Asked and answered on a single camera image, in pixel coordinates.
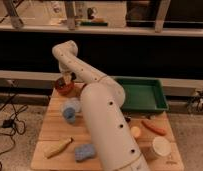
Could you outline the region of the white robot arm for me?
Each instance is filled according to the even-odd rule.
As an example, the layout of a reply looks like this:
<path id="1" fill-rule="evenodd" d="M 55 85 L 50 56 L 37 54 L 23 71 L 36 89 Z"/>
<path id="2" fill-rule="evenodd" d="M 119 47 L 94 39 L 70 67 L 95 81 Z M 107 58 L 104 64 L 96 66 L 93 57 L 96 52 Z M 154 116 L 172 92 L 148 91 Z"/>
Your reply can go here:
<path id="1" fill-rule="evenodd" d="M 104 171 L 150 171 L 121 111 L 123 87 L 104 72 L 77 57 L 78 47 L 67 41 L 52 48 L 62 70 L 75 73 L 86 86 L 81 110 Z"/>

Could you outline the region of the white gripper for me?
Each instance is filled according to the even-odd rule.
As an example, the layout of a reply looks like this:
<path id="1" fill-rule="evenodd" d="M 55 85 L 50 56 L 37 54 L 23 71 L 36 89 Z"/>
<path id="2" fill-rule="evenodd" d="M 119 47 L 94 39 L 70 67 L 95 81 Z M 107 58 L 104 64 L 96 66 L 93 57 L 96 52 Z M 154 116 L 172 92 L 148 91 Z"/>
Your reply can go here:
<path id="1" fill-rule="evenodd" d="M 76 79 L 76 74 L 73 73 L 66 65 L 60 63 L 59 70 L 63 75 L 63 78 L 66 82 L 72 82 Z"/>

